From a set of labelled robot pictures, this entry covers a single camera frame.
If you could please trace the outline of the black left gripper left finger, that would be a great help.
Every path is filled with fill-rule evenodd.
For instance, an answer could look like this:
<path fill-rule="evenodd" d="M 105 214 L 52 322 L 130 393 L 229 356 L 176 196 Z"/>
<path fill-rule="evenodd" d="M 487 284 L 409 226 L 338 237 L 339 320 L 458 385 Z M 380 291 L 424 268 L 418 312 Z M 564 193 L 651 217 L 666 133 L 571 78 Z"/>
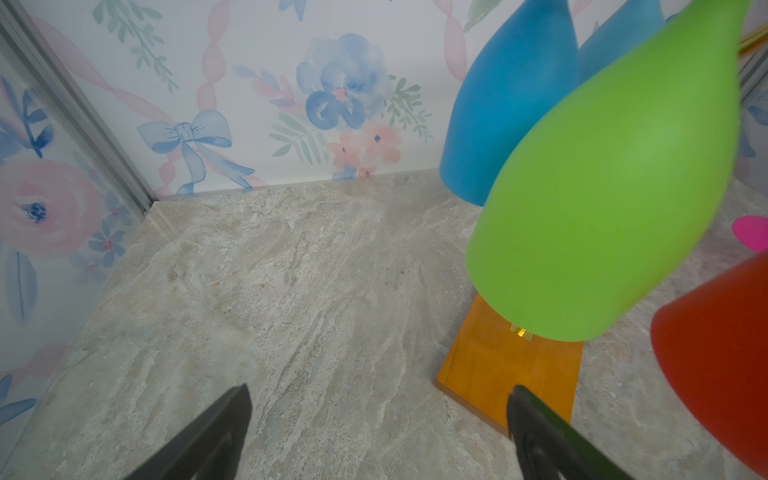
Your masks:
<path fill-rule="evenodd" d="M 128 477 L 235 478 L 251 414 L 248 387 L 230 388 Z"/>

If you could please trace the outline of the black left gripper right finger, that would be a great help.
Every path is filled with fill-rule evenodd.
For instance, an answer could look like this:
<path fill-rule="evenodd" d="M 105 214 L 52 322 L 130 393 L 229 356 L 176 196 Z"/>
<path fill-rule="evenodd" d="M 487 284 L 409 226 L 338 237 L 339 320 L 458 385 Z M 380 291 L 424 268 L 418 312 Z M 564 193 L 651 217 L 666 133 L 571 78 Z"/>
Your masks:
<path fill-rule="evenodd" d="M 630 477 L 523 385 L 509 396 L 507 422 L 525 480 Z"/>

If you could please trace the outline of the pink wine glass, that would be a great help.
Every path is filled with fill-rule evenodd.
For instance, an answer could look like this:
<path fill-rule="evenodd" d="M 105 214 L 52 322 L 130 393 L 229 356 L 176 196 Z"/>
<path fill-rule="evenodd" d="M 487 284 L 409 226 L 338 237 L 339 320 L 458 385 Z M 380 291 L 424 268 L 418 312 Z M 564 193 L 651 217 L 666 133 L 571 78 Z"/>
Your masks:
<path fill-rule="evenodd" d="M 767 217 L 740 217 L 732 223 L 732 232 L 741 244 L 755 253 L 768 249 Z"/>

